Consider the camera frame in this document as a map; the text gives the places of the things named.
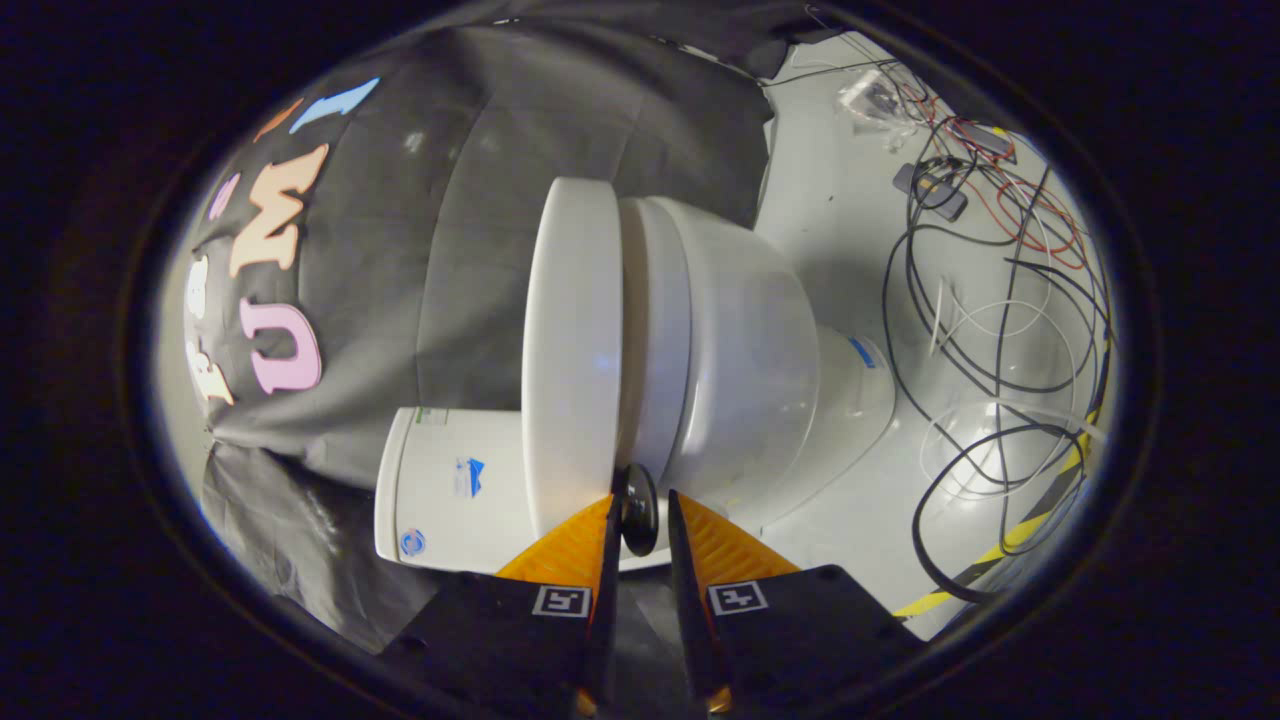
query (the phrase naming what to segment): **blue letter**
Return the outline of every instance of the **blue letter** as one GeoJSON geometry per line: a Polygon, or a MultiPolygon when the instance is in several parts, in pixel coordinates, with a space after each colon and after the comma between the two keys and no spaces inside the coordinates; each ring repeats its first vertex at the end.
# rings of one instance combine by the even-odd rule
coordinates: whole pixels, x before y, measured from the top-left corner
{"type": "Polygon", "coordinates": [[[365,97],[372,92],[375,85],[378,85],[378,78],[374,78],[360,87],[339,92],[333,97],[321,97],[320,100],[316,100],[310,108],[307,108],[307,111],[302,113],[297,122],[293,123],[293,127],[289,128],[289,135],[298,132],[300,127],[310,123],[311,120],[319,120],[320,118],[334,113],[342,113],[346,115],[347,113],[355,110],[356,105],[360,105],[365,97]]]}

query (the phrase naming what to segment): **wire bundle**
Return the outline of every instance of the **wire bundle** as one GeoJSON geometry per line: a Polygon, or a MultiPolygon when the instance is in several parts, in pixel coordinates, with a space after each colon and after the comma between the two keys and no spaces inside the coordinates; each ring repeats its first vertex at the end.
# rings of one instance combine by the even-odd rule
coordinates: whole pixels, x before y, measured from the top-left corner
{"type": "MultiPolygon", "coordinates": [[[[1044,542],[1044,538],[1056,530],[1059,523],[1053,523],[1047,528],[1041,528],[1034,542],[1027,541],[1018,547],[1009,546],[1005,539],[1009,515],[1009,497],[1023,488],[1030,487],[1033,480],[1042,477],[1046,470],[1056,466],[1059,461],[1062,460],[1073,448],[1083,457],[1083,446],[1080,445],[1083,434],[1088,433],[1093,434],[1097,439],[1105,439],[1101,430],[1088,423],[1084,418],[1075,416],[1071,409],[1074,409],[1076,404],[1076,380],[1091,363],[1092,387],[1088,391],[1088,405],[1084,415],[1092,415],[1101,405],[1110,360],[1110,348],[1114,341],[1111,332],[1110,288],[1106,284],[1106,273],[1102,270],[1101,258],[1091,259],[1085,254],[1084,238],[1088,237],[1088,233],[1080,228],[1075,218],[1071,217],[1066,205],[1044,187],[1052,172],[1051,167],[1047,165],[1039,181],[1034,183],[1007,170],[1001,167],[1001,161],[1011,158],[1014,151],[1012,143],[1010,143],[1010,150],[1001,156],[996,156],[992,152],[986,151],[973,142],[972,137],[969,137],[969,133],[965,131],[965,126],[968,124],[965,120],[954,115],[940,118],[942,111],[938,109],[938,99],[932,97],[931,100],[931,96],[923,85],[920,85],[919,88],[911,88],[910,85],[904,82],[902,87],[906,95],[909,95],[916,104],[920,117],[923,118],[922,122],[931,128],[931,133],[915,161],[915,170],[910,183],[913,192],[909,192],[906,199],[906,231],[893,243],[893,247],[890,251],[888,263],[884,268],[884,277],[881,287],[881,319],[884,328],[886,350],[890,366],[893,370],[893,377],[897,380],[899,387],[902,388],[902,392],[906,395],[911,406],[915,407],[915,410],[928,421],[925,437],[922,438],[922,470],[924,468],[924,446],[934,428],[942,439],[950,443],[956,451],[954,457],[943,466],[942,471],[937,475],[932,475],[929,487],[920,497],[911,520],[911,539],[922,568],[929,578],[938,584],[938,587],[960,600],[982,602],[992,597],[992,593],[973,589],[956,583],[950,575],[943,573],[929,556],[920,534],[920,520],[924,506],[938,491],[938,488],[942,487],[943,482],[952,470],[963,464],[968,464],[974,470],[974,479],[986,482],[987,487],[991,489],[973,491],[966,484],[959,493],[952,492],[951,495],[963,500],[998,498],[1001,501],[998,547],[1005,555],[1025,555],[1038,547],[1042,542],[1044,542]],[[952,149],[952,143],[959,145],[959,151],[952,149]],[[932,192],[922,193],[918,181],[924,173],[929,172],[936,172],[940,176],[941,184],[931,188],[932,192]],[[1005,220],[1015,224],[1014,228],[1010,228],[1006,222],[1001,220],[1001,218],[992,209],[991,202],[988,202],[983,196],[979,190],[979,184],[977,184],[983,182],[995,190],[996,206],[1004,213],[1005,220]],[[924,210],[943,205],[950,200],[951,195],[959,192],[961,186],[968,187],[974,195],[978,196],[986,206],[988,214],[991,214],[996,225],[1004,231],[1006,236],[1005,238],[991,240],[972,237],[947,227],[922,222],[924,210]],[[940,199],[932,200],[932,197],[927,197],[925,195],[940,196],[940,199]],[[1055,227],[1055,219],[1061,227],[1055,227]],[[1032,220],[1034,220],[1034,227],[1039,231],[1038,234],[1032,232],[1032,220]],[[960,304],[959,297],[952,288],[952,305],[959,310],[961,320],[948,327],[947,323],[943,322],[942,316],[943,283],[940,281],[936,296],[937,299],[931,302],[929,292],[927,291],[925,282],[922,278],[916,264],[916,258],[920,251],[916,241],[925,233],[940,233],[954,238],[955,241],[974,246],[1011,249],[1011,255],[1002,258],[1002,263],[1009,266],[1009,282],[1005,300],[969,310],[960,304]],[[1023,255],[1028,251],[1037,254],[1039,261],[1024,259],[1023,255]],[[902,255],[901,270],[906,281],[910,304],[915,309],[915,316],[920,323],[922,331],[931,338],[929,355],[932,356],[934,351],[941,355],[969,383],[987,396],[987,400],[977,404],[951,407],[934,416],[924,409],[924,406],[911,393],[908,383],[904,380],[899,357],[893,347],[893,333],[888,322],[888,306],[891,302],[890,281],[900,254],[902,255]],[[1066,270],[1085,273],[1088,287],[1073,278],[1066,270]],[[1028,274],[1036,278],[1036,282],[1044,284],[1044,301],[1038,305],[1021,300],[1014,300],[1014,290],[1019,277],[1025,277],[1028,274]],[[1060,297],[1069,301],[1070,306],[1075,311],[1075,315],[1083,323],[1083,327],[1088,329],[1089,342],[1085,351],[1079,357],[1076,357],[1076,354],[1073,351],[1062,328],[1059,327],[1059,324],[1053,322],[1048,314],[1046,314],[1046,309],[1053,293],[1057,293],[1060,297]],[[1015,306],[1023,306],[1034,313],[1032,320],[1018,329],[1010,328],[1009,323],[1010,310],[1015,306]],[[975,315],[995,310],[1001,311],[998,329],[989,329],[978,322],[975,315]],[[1006,338],[1018,336],[1041,322],[1047,322],[1061,340],[1064,347],[1066,348],[1066,354],[1070,356],[1069,366],[1071,368],[1071,374],[1060,382],[1052,382],[1044,386],[1028,386],[1004,377],[1001,368],[1006,338]],[[1102,323],[1103,338],[1101,343],[1097,342],[1100,322],[1102,323]],[[974,354],[970,348],[961,345],[960,340],[956,337],[956,332],[965,324],[972,324],[982,333],[995,338],[995,369],[988,369],[978,363],[973,357],[974,354]],[[1064,389],[1070,392],[1070,405],[1068,411],[1053,410],[1034,402],[1015,401],[1002,397],[1002,393],[1006,391],[1050,396],[1064,389]],[[996,432],[979,438],[968,446],[961,446],[960,442],[942,427],[941,420],[957,411],[989,407],[991,405],[995,405],[996,432]],[[1012,421],[1019,424],[1006,427],[1006,414],[1011,415],[1012,421]],[[1032,415],[1047,415],[1059,421],[1043,421],[1033,418],[1032,415]],[[1005,441],[1006,438],[1012,441],[1012,436],[1025,433],[1048,436],[1053,438],[1056,443],[1053,450],[1046,455],[1034,471],[1020,478],[1011,478],[1005,452],[1005,441]],[[1000,473],[995,477],[983,468],[987,457],[983,457],[982,460],[975,457],[975,454],[982,448],[986,448],[987,455],[989,456],[992,447],[995,447],[1000,460],[1000,473]]],[[[1080,483],[1084,480],[1085,473],[1082,466],[1073,487],[1062,495],[1057,506],[1055,506],[1052,511],[1059,515],[1059,519],[1065,516],[1066,507],[1069,507],[1069,503],[1074,502],[1080,483]]]]}

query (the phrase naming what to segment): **sticker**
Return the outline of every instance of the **sticker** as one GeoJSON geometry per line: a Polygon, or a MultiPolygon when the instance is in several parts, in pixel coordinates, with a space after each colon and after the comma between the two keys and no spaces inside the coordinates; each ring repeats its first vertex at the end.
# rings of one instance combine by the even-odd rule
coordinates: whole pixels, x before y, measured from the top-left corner
{"type": "Polygon", "coordinates": [[[232,191],[236,190],[236,184],[239,183],[239,173],[236,173],[223,187],[218,188],[218,195],[214,196],[214,201],[209,204],[209,219],[216,220],[223,217],[223,210],[227,210],[227,204],[230,202],[232,191]]]}
{"type": "Polygon", "coordinates": [[[417,529],[410,529],[401,536],[401,552],[412,557],[426,550],[426,538],[417,529]]]}
{"type": "Polygon", "coordinates": [[[712,612],[716,615],[735,615],[737,612],[750,612],[764,610],[769,603],[760,592],[760,585],[755,580],[745,583],[731,583],[726,585],[707,585],[707,592],[712,598],[712,612]]]}
{"type": "Polygon", "coordinates": [[[872,360],[872,354],[867,352],[867,348],[863,347],[863,343],[858,342],[854,338],[849,338],[849,343],[852,345],[854,350],[856,350],[858,354],[863,356],[863,363],[865,363],[868,368],[876,366],[876,360],[872,360]]]}
{"type": "Polygon", "coordinates": [[[321,97],[320,100],[316,100],[310,108],[307,108],[307,111],[302,113],[302,115],[293,123],[293,127],[289,128],[289,135],[298,132],[300,127],[310,123],[311,120],[319,120],[320,118],[325,118],[334,113],[346,115],[347,113],[355,110],[356,105],[360,105],[365,97],[374,91],[374,86],[378,85],[378,81],[379,78],[374,78],[360,87],[352,87],[351,90],[339,92],[332,97],[321,97]]]}
{"type": "Polygon", "coordinates": [[[282,270],[293,265],[298,227],[289,220],[302,211],[302,201],[284,191],[303,193],[311,190],[328,154],[329,146],[321,145],[279,165],[268,164],[257,174],[248,191],[248,201],[261,211],[232,241],[232,259],[227,272],[233,278],[241,268],[252,263],[274,261],[282,270]]]}
{"type": "Polygon", "coordinates": [[[543,585],[538,588],[534,615],[586,618],[591,614],[591,588],[543,585]]]}
{"type": "Polygon", "coordinates": [[[426,423],[428,425],[448,425],[449,424],[449,409],[448,407],[419,407],[417,416],[413,420],[416,424],[421,425],[426,423]]]}
{"type": "Polygon", "coordinates": [[[209,256],[191,264],[187,273],[187,310],[197,319],[205,319],[205,283],[209,281],[209,256]]]}
{"type": "Polygon", "coordinates": [[[480,473],[484,462],[475,457],[458,457],[453,462],[453,495],[475,497],[480,493],[480,473]]]}
{"type": "Polygon", "coordinates": [[[252,340],[257,331],[282,329],[293,337],[296,352],[285,360],[269,360],[253,351],[253,374],[266,395],[278,389],[311,389],[320,384],[320,346],[306,315],[292,305],[253,305],[241,299],[241,328],[252,340]]]}
{"type": "Polygon", "coordinates": [[[262,129],[257,131],[257,135],[253,136],[253,142],[257,142],[259,140],[262,138],[264,135],[266,135],[266,133],[271,132],[273,129],[280,127],[280,123],[283,123],[284,120],[287,120],[288,117],[292,115],[293,111],[297,110],[298,105],[301,105],[301,104],[302,104],[302,99],[298,97],[297,100],[293,101],[293,105],[289,105],[288,110],[282,110],[279,115],[271,118],[270,120],[266,120],[266,124],[262,126],[262,129]]]}

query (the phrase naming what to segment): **plastic bag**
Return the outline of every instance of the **plastic bag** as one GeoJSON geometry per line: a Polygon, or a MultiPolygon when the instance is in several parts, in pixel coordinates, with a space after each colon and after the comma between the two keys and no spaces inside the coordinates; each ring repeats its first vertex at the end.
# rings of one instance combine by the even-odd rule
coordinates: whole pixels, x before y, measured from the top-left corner
{"type": "Polygon", "coordinates": [[[896,152],[919,128],[904,108],[906,99],[879,68],[860,72],[836,92],[836,104],[852,115],[854,135],[887,133],[884,149],[896,152]]]}

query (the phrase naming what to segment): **electronic component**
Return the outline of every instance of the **electronic component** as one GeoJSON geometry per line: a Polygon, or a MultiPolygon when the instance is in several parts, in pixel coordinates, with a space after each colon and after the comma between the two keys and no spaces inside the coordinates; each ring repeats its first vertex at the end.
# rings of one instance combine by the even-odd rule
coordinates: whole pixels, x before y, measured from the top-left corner
{"type": "Polygon", "coordinates": [[[1014,154],[1010,152],[1012,143],[1010,143],[1007,138],[1000,137],[993,132],[984,131],[980,127],[972,123],[956,123],[955,127],[956,127],[956,136],[960,140],[969,141],[977,145],[978,147],[982,147],[987,152],[991,152],[996,158],[1005,158],[1005,155],[1007,154],[1009,156],[1005,158],[1005,161],[1012,165],[1018,164],[1018,160],[1014,158],[1014,154]]]}
{"type": "MultiPolygon", "coordinates": [[[[908,163],[893,176],[893,187],[902,192],[911,192],[911,176],[915,165],[908,163]]],[[[918,187],[915,197],[928,209],[942,215],[948,223],[954,223],[960,213],[969,205],[969,199],[960,190],[940,181],[929,173],[920,173],[915,178],[918,187]]]]}

